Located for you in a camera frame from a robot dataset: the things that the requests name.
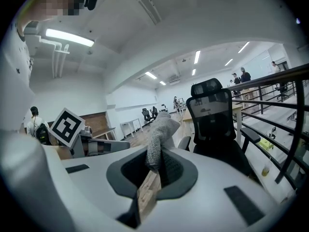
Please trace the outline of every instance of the black rubber pad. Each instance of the black rubber pad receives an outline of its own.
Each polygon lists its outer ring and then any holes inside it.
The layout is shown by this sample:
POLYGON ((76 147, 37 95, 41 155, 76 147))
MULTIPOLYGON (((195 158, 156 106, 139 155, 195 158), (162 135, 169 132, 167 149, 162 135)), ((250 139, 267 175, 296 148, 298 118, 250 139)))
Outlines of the black rubber pad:
POLYGON ((74 173, 74 172, 78 172, 78 171, 81 171, 81 170, 85 170, 89 168, 86 164, 82 164, 82 165, 78 165, 78 166, 74 166, 74 167, 69 167, 69 168, 66 168, 66 171, 71 174, 71 173, 74 173))
POLYGON ((260 220, 264 214, 258 207, 243 193, 240 188, 233 186, 224 188, 224 191, 242 215, 248 226, 260 220))

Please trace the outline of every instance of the fluorescent light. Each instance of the fluorescent light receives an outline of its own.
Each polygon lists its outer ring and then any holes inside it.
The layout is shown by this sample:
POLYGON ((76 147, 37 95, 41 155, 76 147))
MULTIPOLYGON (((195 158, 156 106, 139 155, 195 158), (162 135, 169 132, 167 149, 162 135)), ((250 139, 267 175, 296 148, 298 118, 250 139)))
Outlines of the fluorescent light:
POLYGON ((197 64, 198 59, 199 59, 199 54, 200 54, 200 53, 201 53, 201 51, 197 51, 197 52, 195 53, 194 64, 197 64))
POLYGON ((245 47, 248 45, 250 43, 250 41, 249 42, 247 42, 240 50, 239 50, 239 52, 238 53, 241 53, 242 51, 243 51, 243 49, 245 49, 245 47))
POLYGON ((145 74, 148 75, 148 76, 150 76, 150 77, 153 78, 153 79, 156 79, 156 76, 152 75, 150 72, 146 72, 145 74))
POLYGON ((54 30, 54 29, 47 29, 46 30, 46 36, 47 37, 53 37, 53 38, 58 38, 58 39, 63 39, 63 40, 67 40, 67 41, 73 41, 79 44, 84 44, 87 45, 89 47, 92 47, 94 44, 94 41, 83 38, 81 36, 78 35, 74 35, 71 33, 66 33, 66 32, 62 32, 62 31, 58 31, 58 30, 54 30))
POLYGON ((232 61, 233 61, 233 59, 231 59, 229 62, 227 62, 227 63, 225 64, 225 66, 228 65, 228 64, 229 64, 230 62, 232 62, 232 61))

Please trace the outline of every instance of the gray towel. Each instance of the gray towel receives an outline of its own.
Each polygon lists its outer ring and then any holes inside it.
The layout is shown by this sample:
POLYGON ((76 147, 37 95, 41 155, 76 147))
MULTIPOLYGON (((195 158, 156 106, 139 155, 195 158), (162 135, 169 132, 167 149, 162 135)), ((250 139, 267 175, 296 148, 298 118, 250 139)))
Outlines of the gray towel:
POLYGON ((146 166, 157 173, 161 166, 161 145, 175 146, 172 135, 178 130, 180 124, 171 119, 167 112, 160 112, 152 123, 146 156, 146 166))

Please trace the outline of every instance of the black railing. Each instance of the black railing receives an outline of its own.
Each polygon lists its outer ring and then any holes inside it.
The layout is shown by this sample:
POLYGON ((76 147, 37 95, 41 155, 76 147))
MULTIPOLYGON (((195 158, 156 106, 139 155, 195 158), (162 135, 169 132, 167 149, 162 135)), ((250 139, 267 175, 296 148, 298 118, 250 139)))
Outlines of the black railing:
POLYGON ((233 102, 237 102, 237 104, 241 103, 252 103, 254 105, 248 106, 244 109, 242 109, 242 118, 249 116, 254 119, 258 119, 260 121, 263 121, 265 123, 268 123, 270 125, 276 126, 277 128, 280 128, 284 131, 289 132, 290 134, 293 135, 293 140, 290 149, 287 149, 285 146, 274 140, 273 138, 265 135, 263 132, 256 130, 255 128, 252 128, 251 126, 247 125, 246 123, 242 122, 242 125, 252 129, 255 131, 257 134, 259 134, 261 137, 265 138, 268 140, 270 143, 272 143, 274 146, 276 146, 279 150, 281 150, 283 153, 287 155, 287 158, 283 165, 281 165, 273 156, 271 156, 266 150, 264 150, 259 144, 254 144, 265 156, 267 156, 272 163, 279 169, 280 173, 275 179, 276 183, 280 183, 282 178, 285 176, 286 179, 289 181, 293 189, 296 189, 296 183, 293 180, 293 178, 287 173, 287 170, 291 164, 292 161, 294 161, 296 164, 301 167, 305 173, 308 175, 309 174, 309 166, 302 160, 300 157, 296 156, 296 150, 297 146, 299 144, 299 140, 303 139, 306 142, 309 142, 309 136, 306 133, 302 132, 303 129, 303 123, 304 123, 304 116, 305 112, 309 112, 309 106, 305 105, 305 97, 304 97, 304 87, 307 86, 309 83, 307 80, 309 79, 309 64, 299 66, 293 69, 289 69, 283 72, 279 72, 276 74, 272 74, 269 76, 265 76, 262 78, 258 78, 255 80, 251 80, 249 82, 241 83, 235 86, 228 87, 229 90, 231 91, 236 91, 238 92, 237 95, 234 96, 233 102), (271 92, 267 92, 265 94, 262 94, 262 89, 267 88, 270 86, 273 86, 275 84, 281 84, 281 87, 279 89, 275 89, 271 92), (258 96, 250 98, 249 100, 241 100, 239 99, 242 95, 239 91, 248 89, 248 88, 255 88, 254 90, 250 90, 249 92, 245 92, 246 94, 253 93, 258 91, 258 96), (273 96, 269 99, 263 100, 263 97, 265 95, 271 94, 277 90, 281 90, 281 93, 279 95, 273 96), (288 91, 293 91, 292 94, 287 95, 287 97, 290 97, 292 95, 296 94, 296 100, 297 103, 287 103, 284 102, 283 99, 283 94, 287 93, 288 91), (275 101, 270 101, 276 97, 281 97, 280 102, 275 102, 275 101), (245 110, 259 106, 260 109, 257 111, 250 113, 244 112, 245 110), (291 128, 288 126, 285 126, 283 124, 280 124, 276 121, 269 120, 267 118, 264 118, 262 116, 255 116, 253 114, 260 112, 261 114, 264 113, 265 109, 271 107, 271 106, 277 106, 277 107, 285 107, 285 108, 290 108, 290 109, 296 109, 297 110, 297 120, 296 120, 296 126, 295 128, 291 128))

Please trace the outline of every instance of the sticker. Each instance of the sticker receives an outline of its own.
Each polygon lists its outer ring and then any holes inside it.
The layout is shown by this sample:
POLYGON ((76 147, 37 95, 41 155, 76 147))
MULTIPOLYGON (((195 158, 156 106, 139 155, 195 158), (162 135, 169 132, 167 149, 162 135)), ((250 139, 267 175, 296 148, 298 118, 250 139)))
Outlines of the sticker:
POLYGON ((84 119, 64 108, 51 126, 50 133, 60 142, 71 148, 77 134, 84 127, 84 119))

